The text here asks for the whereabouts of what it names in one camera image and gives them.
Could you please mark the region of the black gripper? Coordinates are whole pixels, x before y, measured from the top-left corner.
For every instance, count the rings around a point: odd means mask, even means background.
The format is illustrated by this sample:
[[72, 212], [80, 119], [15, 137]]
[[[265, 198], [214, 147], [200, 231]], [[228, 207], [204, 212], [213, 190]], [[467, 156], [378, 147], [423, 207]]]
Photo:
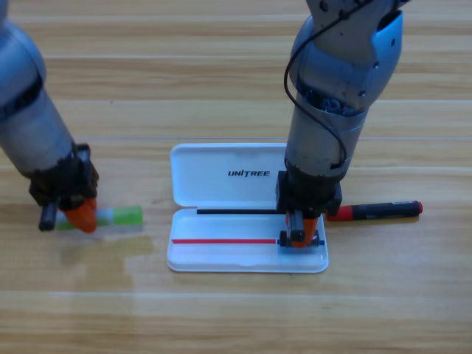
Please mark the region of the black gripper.
[[276, 211], [286, 216], [287, 233], [294, 248], [312, 243], [321, 214], [337, 214], [342, 201], [340, 180], [294, 170], [278, 172]]
[[29, 193], [41, 207], [41, 231], [58, 227], [58, 212], [65, 217], [60, 221], [60, 230], [96, 231], [99, 174], [91, 162], [89, 145], [74, 143], [71, 152], [54, 167], [35, 170], [28, 179]]

